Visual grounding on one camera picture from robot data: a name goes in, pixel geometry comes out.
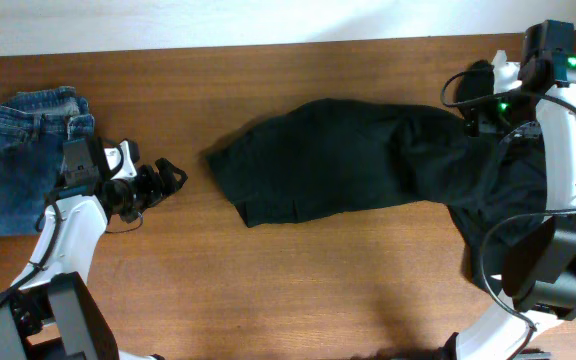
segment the blue jeans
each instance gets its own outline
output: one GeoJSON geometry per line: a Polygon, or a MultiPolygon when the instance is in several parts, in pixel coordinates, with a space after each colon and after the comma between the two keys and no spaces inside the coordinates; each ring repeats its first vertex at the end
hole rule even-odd
{"type": "Polygon", "coordinates": [[[62,171],[62,143],[94,126],[72,87],[18,93],[0,105],[0,236],[36,234],[43,196],[62,171]]]}

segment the green light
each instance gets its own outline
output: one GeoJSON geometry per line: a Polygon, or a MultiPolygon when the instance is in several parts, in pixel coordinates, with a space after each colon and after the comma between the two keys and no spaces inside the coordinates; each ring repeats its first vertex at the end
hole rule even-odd
{"type": "Polygon", "coordinates": [[[568,58],[568,64],[570,64],[570,66],[575,67],[576,66],[576,58],[568,58]]]}

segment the jeans pocket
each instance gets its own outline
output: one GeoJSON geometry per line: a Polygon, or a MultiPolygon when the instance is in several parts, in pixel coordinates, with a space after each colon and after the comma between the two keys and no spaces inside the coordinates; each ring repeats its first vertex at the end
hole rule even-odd
{"type": "Polygon", "coordinates": [[[0,125],[0,154],[14,152],[29,139],[30,135],[26,130],[0,125]]]}

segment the belt loop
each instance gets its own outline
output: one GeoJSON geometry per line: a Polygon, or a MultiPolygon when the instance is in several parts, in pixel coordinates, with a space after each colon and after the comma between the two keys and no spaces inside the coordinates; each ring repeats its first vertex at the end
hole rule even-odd
{"type": "Polygon", "coordinates": [[[35,114],[33,116],[33,125],[32,125],[32,136],[30,138],[31,141],[39,140],[39,133],[41,132],[41,120],[44,119],[44,114],[35,114]]]}

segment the folded clothing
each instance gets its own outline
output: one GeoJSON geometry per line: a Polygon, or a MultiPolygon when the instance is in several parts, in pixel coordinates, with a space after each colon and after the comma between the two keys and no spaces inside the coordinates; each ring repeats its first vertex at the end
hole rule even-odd
{"type": "Polygon", "coordinates": [[[62,171],[63,141],[94,126],[73,87],[18,93],[0,105],[0,236],[36,234],[43,195],[62,171]]]}
{"type": "MultiPolygon", "coordinates": [[[[462,120],[427,106],[311,102],[254,127],[208,164],[249,227],[428,200],[446,204],[470,246],[473,282],[483,235],[509,216],[543,211],[543,143],[469,137],[462,120]]],[[[486,274],[542,219],[505,226],[487,247],[486,274]]]]}

